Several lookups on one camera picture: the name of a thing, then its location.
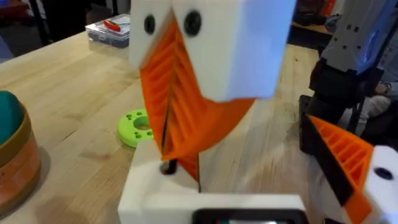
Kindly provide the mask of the finger of the white orange right gripper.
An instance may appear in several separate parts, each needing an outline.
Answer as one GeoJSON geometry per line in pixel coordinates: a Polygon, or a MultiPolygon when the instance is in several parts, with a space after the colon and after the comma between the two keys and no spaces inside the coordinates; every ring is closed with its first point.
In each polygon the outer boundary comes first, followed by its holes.
{"type": "Polygon", "coordinates": [[[175,39],[172,3],[134,0],[130,18],[129,62],[139,70],[150,126],[162,149],[175,39]]]}
{"type": "Polygon", "coordinates": [[[173,1],[178,65],[165,159],[220,142],[258,98],[275,92],[295,2],[173,1]]]}

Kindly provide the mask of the white orange left gripper right finger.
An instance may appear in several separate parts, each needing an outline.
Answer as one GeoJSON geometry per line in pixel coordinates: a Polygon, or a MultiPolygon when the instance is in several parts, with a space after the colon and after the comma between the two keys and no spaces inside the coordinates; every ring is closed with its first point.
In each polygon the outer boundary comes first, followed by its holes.
{"type": "Polygon", "coordinates": [[[342,223],[397,223],[397,151],[373,146],[313,115],[305,116],[306,152],[318,162],[342,223]]]}

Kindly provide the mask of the bare white left gripper left finger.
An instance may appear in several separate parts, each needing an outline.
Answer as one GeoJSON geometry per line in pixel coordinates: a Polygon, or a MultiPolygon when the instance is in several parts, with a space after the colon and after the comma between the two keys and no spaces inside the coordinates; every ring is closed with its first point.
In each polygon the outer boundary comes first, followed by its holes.
{"type": "Polygon", "coordinates": [[[198,192],[198,182],[184,168],[177,167],[176,173],[164,175],[160,171],[162,164],[161,153],[153,139],[138,143],[118,205],[122,224],[144,223],[144,201],[152,194],[198,192]]]}

